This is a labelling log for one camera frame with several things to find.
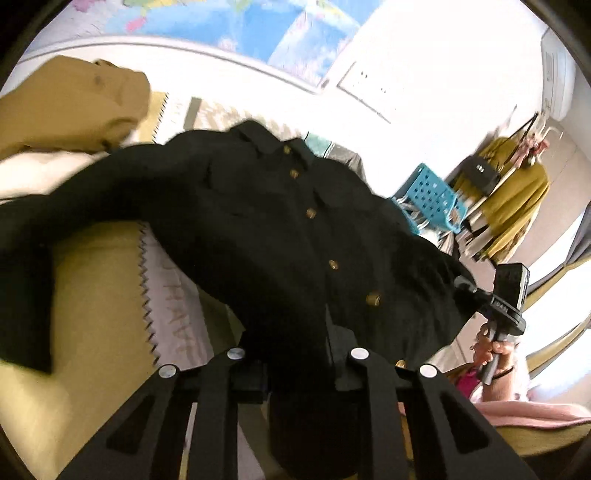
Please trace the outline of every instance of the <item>world map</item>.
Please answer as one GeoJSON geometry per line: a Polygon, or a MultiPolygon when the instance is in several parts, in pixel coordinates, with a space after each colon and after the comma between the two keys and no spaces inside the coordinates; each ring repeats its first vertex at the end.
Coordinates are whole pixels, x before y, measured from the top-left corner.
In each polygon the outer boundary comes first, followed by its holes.
{"type": "Polygon", "coordinates": [[[77,38],[148,35],[231,51],[320,84],[384,0],[73,0],[28,52],[77,38]]]}

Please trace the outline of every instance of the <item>beige cushion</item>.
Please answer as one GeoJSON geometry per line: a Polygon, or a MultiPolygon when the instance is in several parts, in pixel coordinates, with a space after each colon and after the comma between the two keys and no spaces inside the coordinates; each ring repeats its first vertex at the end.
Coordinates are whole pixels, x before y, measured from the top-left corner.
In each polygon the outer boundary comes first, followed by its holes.
{"type": "Polygon", "coordinates": [[[135,222],[87,228],[54,250],[51,375],[0,363],[0,424],[53,480],[154,370],[135,222]]]}

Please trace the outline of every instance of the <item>hand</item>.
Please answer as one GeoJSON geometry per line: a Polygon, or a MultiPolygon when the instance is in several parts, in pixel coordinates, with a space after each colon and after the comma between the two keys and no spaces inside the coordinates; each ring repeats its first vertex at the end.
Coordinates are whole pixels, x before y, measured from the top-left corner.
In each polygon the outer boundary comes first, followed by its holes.
{"type": "Polygon", "coordinates": [[[495,371],[495,375],[498,375],[513,366],[515,344],[512,342],[491,342],[486,336],[487,333],[488,325],[485,323],[480,327],[480,332],[476,335],[476,343],[472,347],[474,350],[473,364],[476,368],[486,365],[492,360],[492,352],[498,353],[499,363],[495,371]]]}

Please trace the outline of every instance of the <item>gold button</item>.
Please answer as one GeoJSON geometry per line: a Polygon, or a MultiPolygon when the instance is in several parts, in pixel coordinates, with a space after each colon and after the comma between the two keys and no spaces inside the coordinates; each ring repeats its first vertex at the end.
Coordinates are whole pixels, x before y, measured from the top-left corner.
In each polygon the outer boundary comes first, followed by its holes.
{"type": "Polygon", "coordinates": [[[379,306],[380,296],[377,293],[370,293],[367,297],[365,297],[365,303],[367,303],[370,307],[377,307],[379,306]]]}

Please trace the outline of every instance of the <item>finger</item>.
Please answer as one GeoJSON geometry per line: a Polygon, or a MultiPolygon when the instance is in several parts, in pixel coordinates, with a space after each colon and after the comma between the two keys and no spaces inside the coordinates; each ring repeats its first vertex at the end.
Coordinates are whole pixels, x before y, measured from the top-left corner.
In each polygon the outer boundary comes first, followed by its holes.
{"type": "Polygon", "coordinates": [[[492,353],[490,352],[475,352],[472,361],[476,366],[486,365],[492,360],[492,353]]]}
{"type": "Polygon", "coordinates": [[[500,355],[509,355],[513,353],[515,345],[511,342],[493,342],[492,350],[500,355]]]}
{"type": "Polygon", "coordinates": [[[475,352],[491,352],[492,344],[490,342],[478,342],[474,345],[475,352]]]}
{"type": "Polygon", "coordinates": [[[484,333],[482,332],[478,332],[478,334],[476,334],[476,341],[481,344],[481,345],[486,345],[486,346],[490,346],[491,345],[491,339],[489,339],[484,333]]]}

